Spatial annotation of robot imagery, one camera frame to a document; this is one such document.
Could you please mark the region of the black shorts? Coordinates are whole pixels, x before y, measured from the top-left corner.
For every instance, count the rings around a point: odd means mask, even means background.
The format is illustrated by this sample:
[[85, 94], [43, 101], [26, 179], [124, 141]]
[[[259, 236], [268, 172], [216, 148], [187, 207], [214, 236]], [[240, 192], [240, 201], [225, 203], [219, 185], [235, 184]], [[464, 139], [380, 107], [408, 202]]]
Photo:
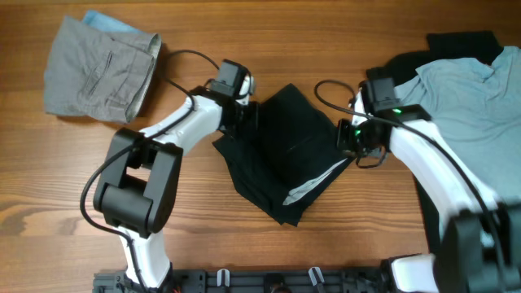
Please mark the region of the black shorts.
[[257, 124], [213, 145], [240, 195], [280, 225], [296, 226], [352, 158], [336, 148], [331, 120], [293, 84], [260, 105]]

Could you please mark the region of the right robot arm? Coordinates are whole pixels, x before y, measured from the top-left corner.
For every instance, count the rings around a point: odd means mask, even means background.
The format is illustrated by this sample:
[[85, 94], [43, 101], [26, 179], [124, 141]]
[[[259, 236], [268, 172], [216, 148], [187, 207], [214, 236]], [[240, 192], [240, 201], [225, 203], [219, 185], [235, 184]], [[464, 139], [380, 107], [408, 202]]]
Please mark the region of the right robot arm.
[[362, 159], [392, 153], [436, 208], [440, 248], [389, 265], [395, 292], [518, 292], [520, 205], [506, 203], [442, 138], [418, 104], [405, 106], [392, 79], [366, 80], [338, 125], [337, 147]]

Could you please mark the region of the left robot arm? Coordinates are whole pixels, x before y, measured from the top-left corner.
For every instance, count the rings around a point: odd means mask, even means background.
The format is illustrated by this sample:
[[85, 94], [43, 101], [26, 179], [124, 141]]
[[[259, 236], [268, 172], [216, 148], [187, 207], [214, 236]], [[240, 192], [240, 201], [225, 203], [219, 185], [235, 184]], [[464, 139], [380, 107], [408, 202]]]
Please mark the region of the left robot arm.
[[223, 60], [218, 75], [189, 91], [186, 101], [156, 125], [120, 129], [107, 158], [93, 177], [94, 209], [103, 229], [117, 235], [126, 269], [97, 273], [95, 292], [178, 292], [163, 228], [176, 199], [182, 158], [201, 139], [218, 130], [234, 133], [257, 103], [250, 102], [254, 79], [247, 68]]

